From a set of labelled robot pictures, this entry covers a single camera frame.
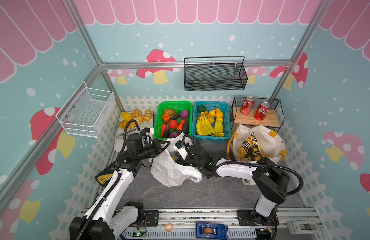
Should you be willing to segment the white plastic grocery bag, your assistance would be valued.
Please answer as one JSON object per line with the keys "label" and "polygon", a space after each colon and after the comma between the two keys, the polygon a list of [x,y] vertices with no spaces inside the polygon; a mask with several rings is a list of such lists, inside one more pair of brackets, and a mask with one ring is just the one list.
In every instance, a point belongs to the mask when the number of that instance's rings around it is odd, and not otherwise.
{"label": "white plastic grocery bag", "polygon": [[185,134],[176,138],[168,139],[170,145],[157,157],[153,158],[151,174],[161,184],[167,187],[177,187],[186,180],[195,183],[202,181],[202,174],[193,166],[183,166],[176,162],[179,158],[187,157],[185,148],[178,149],[176,143],[182,141]]}

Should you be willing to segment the yellow black snack bag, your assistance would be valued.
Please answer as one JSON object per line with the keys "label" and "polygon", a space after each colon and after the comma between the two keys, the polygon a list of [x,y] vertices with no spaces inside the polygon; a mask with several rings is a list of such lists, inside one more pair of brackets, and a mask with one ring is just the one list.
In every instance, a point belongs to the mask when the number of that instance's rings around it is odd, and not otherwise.
{"label": "yellow black snack bag", "polygon": [[243,141],[237,153],[240,161],[259,161],[263,157],[261,146],[254,133]]}

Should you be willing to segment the white canvas tote bag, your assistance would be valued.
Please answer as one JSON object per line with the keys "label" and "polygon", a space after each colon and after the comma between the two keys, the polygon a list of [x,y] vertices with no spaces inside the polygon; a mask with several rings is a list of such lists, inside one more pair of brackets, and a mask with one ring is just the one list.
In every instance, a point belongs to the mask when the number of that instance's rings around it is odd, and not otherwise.
{"label": "white canvas tote bag", "polygon": [[241,162],[259,161],[269,158],[277,164],[287,156],[283,138],[274,130],[263,125],[253,128],[238,124],[227,146],[227,158]]}

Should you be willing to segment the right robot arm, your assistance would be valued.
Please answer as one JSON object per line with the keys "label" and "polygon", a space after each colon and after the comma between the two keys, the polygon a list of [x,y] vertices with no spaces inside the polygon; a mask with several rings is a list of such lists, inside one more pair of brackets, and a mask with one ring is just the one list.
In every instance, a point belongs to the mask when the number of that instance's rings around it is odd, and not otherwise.
{"label": "right robot arm", "polygon": [[241,225],[264,226],[268,221],[277,226],[275,210],[286,197],[302,190],[304,181],[295,170],[275,164],[269,158],[258,161],[240,162],[213,159],[206,150],[189,135],[176,141],[175,150],[180,154],[178,164],[195,167],[206,178],[233,177],[254,181],[261,195],[254,209],[239,213]]}

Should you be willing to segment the white cutting board tray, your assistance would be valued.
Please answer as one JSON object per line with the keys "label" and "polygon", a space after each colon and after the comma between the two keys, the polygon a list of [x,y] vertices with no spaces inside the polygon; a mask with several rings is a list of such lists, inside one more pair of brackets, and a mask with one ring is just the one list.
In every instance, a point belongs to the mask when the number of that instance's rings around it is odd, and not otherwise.
{"label": "white cutting board tray", "polygon": [[[132,115],[132,118],[135,119],[138,124],[140,129],[144,128],[150,128],[152,133],[152,137],[154,134],[154,118],[153,118],[153,110],[151,109],[146,109],[146,110],[132,110],[131,112],[127,112]],[[118,128],[117,128],[117,133],[116,133],[116,139],[115,139],[115,145],[114,145],[114,151],[116,152],[121,152],[122,146],[124,144],[124,131],[126,129],[127,123],[124,121],[124,119],[119,117],[119,123],[118,123]],[[126,133],[128,134],[133,134],[133,133],[139,133],[136,124],[132,123],[129,125],[129,127],[126,129]]]}

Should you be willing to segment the long orange carrot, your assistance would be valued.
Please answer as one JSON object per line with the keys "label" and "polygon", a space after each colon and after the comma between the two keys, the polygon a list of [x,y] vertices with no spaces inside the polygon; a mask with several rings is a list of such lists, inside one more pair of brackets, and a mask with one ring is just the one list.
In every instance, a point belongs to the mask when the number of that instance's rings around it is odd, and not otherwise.
{"label": "long orange carrot", "polygon": [[166,125],[166,124],[162,124],[162,126],[161,126],[161,134],[160,134],[160,138],[163,138],[164,133],[165,133],[165,130],[166,130],[166,127],[167,127],[167,125]]}

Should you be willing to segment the purple turnip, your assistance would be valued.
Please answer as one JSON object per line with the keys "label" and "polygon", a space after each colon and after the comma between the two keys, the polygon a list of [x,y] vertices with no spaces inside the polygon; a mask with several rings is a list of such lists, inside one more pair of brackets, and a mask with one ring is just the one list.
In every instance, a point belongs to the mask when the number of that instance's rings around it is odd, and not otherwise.
{"label": "purple turnip", "polygon": [[172,138],[176,138],[176,137],[178,137],[180,135],[180,133],[178,133],[178,132],[172,132],[172,133],[170,133],[170,138],[172,139]]}

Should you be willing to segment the red tomato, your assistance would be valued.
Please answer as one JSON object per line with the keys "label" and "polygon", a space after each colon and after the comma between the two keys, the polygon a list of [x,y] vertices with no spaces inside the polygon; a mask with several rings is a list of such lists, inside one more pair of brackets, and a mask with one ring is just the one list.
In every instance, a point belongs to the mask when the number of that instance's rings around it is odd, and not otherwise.
{"label": "red tomato", "polygon": [[177,127],[179,126],[179,122],[177,120],[170,120],[168,122],[168,125],[170,127],[170,129],[177,129]]}

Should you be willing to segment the purple onion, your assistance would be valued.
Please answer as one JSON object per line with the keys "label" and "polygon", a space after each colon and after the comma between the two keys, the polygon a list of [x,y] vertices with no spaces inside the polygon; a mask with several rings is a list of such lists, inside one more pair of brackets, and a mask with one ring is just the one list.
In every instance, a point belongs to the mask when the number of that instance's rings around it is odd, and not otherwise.
{"label": "purple onion", "polygon": [[189,111],[188,110],[184,110],[184,111],[181,112],[180,117],[182,119],[187,119],[189,117],[189,115],[190,115]]}

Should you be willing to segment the green avocado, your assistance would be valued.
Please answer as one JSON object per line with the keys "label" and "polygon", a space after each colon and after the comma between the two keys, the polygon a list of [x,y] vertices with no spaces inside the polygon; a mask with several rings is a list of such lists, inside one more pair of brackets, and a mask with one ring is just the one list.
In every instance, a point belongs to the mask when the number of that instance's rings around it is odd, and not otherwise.
{"label": "green avocado", "polygon": [[198,105],[196,108],[198,113],[203,113],[206,111],[206,106],[205,105]]}

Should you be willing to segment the green plastic basket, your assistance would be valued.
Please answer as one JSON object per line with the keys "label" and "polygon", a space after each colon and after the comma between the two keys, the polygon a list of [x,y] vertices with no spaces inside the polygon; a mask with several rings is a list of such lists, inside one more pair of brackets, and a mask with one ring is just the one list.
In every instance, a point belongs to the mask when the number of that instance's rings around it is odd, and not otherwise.
{"label": "green plastic basket", "polygon": [[192,135],[193,106],[189,101],[166,101],[159,105],[154,124],[154,139]]}

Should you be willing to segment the left red cola can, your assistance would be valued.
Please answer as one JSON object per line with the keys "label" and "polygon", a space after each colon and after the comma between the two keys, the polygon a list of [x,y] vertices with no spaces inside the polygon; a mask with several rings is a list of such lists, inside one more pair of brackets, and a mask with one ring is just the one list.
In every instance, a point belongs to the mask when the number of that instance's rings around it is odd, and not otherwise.
{"label": "left red cola can", "polygon": [[240,112],[244,115],[248,115],[251,112],[254,106],[254,103],[255,103],[255,98],[253,96],[245,97],[242,102]]}

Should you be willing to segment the red cola can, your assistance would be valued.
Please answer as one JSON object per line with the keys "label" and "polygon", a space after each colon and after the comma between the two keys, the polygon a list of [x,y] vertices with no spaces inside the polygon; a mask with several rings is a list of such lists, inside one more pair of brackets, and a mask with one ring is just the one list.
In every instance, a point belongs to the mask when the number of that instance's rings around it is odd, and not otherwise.
{"label": "red cola can", "polygon": [[251,112],[254,106],[254,103],[255,103],[255,98],[253,96],[245,97],[242,102],[240,112],[244,115],[248,115]]}
{"label": "red cola can", "polygon": [[271,105],[270,105],[269,102],[266,102],[266,101],[262,102],[259,105],[258,109],[256,110],[254,118],[258,121],[264,120],[266,118],[270,108],[271,108]]}

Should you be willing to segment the orange rubber band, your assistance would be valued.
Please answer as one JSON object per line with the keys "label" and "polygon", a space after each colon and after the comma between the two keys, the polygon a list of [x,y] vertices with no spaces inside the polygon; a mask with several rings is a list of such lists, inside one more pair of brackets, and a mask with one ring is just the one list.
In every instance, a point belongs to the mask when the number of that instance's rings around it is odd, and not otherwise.
{"label": "orange rubber band", "polygon": [[173,231],[173,229],[174,229],[174,227],[171,223],[168,223],[168,224],[165,225],[165,231],[167,233],[171,233]]}

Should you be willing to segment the grey switch box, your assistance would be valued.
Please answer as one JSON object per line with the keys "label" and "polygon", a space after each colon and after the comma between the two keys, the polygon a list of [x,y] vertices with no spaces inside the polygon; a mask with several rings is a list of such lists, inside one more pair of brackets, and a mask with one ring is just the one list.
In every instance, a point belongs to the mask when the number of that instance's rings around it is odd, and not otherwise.
{"label": "grey switch box", "polygon": [[287,223],[292,235],[307,235],[320,233],[317,224],[313,221],[290,221]]}

